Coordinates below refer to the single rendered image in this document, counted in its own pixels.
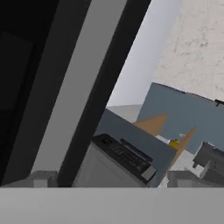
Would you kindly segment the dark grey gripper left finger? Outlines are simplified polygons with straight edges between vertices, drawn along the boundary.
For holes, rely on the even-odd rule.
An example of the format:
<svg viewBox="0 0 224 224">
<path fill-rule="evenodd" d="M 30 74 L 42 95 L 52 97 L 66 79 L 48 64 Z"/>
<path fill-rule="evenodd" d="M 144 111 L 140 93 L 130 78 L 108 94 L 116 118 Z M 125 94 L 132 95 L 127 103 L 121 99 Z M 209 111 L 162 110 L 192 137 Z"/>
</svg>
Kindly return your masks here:
<svg viewBox="0 0 224 224">
<path fill-rule="evenodd" d="M 58 173 L 56 171 L 35 171 L 29 177 L 19 181 L 4 185 L 3 187 L 18 187 L 18 188 L 45 188 L 57 187 Z"/>
</svg>

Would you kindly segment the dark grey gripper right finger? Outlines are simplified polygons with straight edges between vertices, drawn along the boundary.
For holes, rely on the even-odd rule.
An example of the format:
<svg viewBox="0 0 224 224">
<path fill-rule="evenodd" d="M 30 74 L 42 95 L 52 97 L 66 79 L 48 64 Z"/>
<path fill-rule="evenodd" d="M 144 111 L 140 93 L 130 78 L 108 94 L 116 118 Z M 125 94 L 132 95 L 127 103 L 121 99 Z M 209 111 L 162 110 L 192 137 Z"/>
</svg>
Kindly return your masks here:
<svg viewBox="0 0 224 224">
<path fill-rule="evenodd" d="M 207 182 L 190 171 L 169 171 L 167 173 L 168 187 L 180 188 L 221 188 L 221 185 Z"/>
</svg>

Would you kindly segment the dark grey appliance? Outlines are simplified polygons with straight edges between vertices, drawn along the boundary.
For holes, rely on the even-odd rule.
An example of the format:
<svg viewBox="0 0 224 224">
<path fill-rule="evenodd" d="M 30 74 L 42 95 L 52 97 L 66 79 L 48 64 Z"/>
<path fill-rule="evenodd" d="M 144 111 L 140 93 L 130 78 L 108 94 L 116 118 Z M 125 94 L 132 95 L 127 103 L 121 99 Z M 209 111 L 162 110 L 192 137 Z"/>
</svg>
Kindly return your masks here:
<svg viewBox="0 0 224 224">
<path fill-rule="evenodd" d="M 224 186 L 224 151 L 203 142 L 193 159 L 193 168 L 203 167 L 199 177 L 218 186 Z"/>
</svg>

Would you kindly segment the blue-grey cupboard run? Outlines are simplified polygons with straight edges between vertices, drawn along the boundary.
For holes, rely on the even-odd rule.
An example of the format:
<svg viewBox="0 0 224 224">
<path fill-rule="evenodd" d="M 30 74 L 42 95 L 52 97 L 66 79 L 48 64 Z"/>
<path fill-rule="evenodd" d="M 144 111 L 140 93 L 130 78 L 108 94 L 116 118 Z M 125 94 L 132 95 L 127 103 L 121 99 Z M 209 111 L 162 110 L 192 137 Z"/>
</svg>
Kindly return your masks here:
<svg viewBox="0 0 224 224">
<path fill-rule="evenodd" d="M 187 150 L 194 154 L 202 142 L 224 151 L 224 105 L 205 97 L 152 83 L 137 117 L 138 121 L 167 114 L 161 136 L 167 139 L 196 128 Z"/>
</svg>

